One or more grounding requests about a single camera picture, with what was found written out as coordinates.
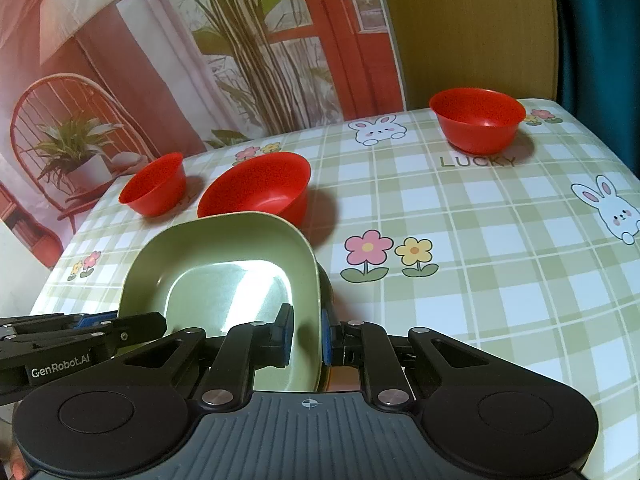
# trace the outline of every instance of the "teal curtain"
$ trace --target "teal curtain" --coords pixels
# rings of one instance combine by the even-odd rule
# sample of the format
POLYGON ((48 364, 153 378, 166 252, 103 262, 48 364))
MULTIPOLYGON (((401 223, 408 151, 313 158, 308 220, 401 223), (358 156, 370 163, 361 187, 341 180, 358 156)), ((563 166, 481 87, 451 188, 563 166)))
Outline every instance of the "teal curtain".
POLYGON ((640 174, 640 0, 558 0, 559 101, 640 174))

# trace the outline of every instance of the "gray ribbed panel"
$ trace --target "gray ribbed panel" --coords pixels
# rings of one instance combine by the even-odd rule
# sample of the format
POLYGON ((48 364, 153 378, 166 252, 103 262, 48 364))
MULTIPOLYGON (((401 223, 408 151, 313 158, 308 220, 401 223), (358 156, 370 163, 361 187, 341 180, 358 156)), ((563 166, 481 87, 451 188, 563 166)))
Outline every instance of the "gray ribbed panel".
POLYGON ((256 393, 238 412, 204 416, 181 450, 130 480, 476 478, 431 450, 411 418, 379 412, 360 393, 256 393), (319 404, 305 407, 309 397, 319 404))

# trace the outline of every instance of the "red bowl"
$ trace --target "red bowl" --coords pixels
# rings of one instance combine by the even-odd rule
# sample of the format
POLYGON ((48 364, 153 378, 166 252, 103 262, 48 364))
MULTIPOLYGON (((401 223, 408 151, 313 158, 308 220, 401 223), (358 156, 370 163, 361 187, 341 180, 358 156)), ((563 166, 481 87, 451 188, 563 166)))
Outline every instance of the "red bowl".
POLYGON ((174 207, 187 185, 182 154, 169 153, 137 172, 118 200, 144 216, 158 216, 174 207))
POLYGON ((473 155, 491 155, 506 148, 527 115, 513 97, 481 88, 451 88, 434 95, 436 113, 447 140, 473 155))
POLYGON ((267 153, 250 158, 225 171, 207 187, 198 204, 198 218, 261 211, 300 227, 310 178, 311 166, 306 158, 295 153, 267 153))

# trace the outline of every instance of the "cartoon rabbit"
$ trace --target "cartoon rabbit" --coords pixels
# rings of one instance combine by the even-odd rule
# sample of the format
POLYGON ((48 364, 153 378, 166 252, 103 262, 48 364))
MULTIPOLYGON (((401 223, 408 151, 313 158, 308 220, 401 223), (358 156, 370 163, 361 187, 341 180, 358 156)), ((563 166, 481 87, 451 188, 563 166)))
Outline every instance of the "cartoon rabbit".
POLYGON ((353 121, 349 123, 352 130, 357 130, 356 140, 365 146, 374 146, 380 140, 400 139, 406 134, 406 128, 402 124, 395 123, 395 115, 380 117, 376 124, 369 121, 353 121))
POLYGON ((600 192, 582 184, 572 184, 571 190, 585 204, 598 210, 611 234, 631 245, 640 231, 640 212, 616 193, 616 188, 604 175, 596 178, 600 192))

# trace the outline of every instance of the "white plant pot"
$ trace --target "white plant pot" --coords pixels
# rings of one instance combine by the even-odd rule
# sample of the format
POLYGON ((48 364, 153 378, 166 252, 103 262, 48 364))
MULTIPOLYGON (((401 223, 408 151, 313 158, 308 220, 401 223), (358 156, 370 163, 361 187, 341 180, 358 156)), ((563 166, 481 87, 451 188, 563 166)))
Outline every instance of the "white plant pot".
POLYGON ((104 163, 104 159, 97 154, 66 176, 75 187, 87 191, 100 187, 112 179, 111 171, 104 163))

